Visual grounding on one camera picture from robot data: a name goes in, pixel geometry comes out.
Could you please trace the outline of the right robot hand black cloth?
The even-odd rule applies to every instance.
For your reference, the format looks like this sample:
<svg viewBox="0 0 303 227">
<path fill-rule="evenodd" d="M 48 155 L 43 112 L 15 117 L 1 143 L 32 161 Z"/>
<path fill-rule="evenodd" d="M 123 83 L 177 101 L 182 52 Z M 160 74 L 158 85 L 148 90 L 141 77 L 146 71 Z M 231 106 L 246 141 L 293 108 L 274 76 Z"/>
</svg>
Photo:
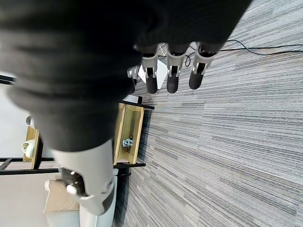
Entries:
<svg viewBox="0 0 303 227">
<path fill-rule="evenodd" d="M 29 111 L 61 166 L 67 191 L 95 215 L 114 197 L 118 105 L 142 66 L 157 91 L 157 49 L 168 45 L 167 90 L 176 92 L 185 53 L 197 48 L 189 79 L 200 87 L 249 0 L 3 0 L 0 69 L 16 76 L 8 96 Z"/>
</svg>

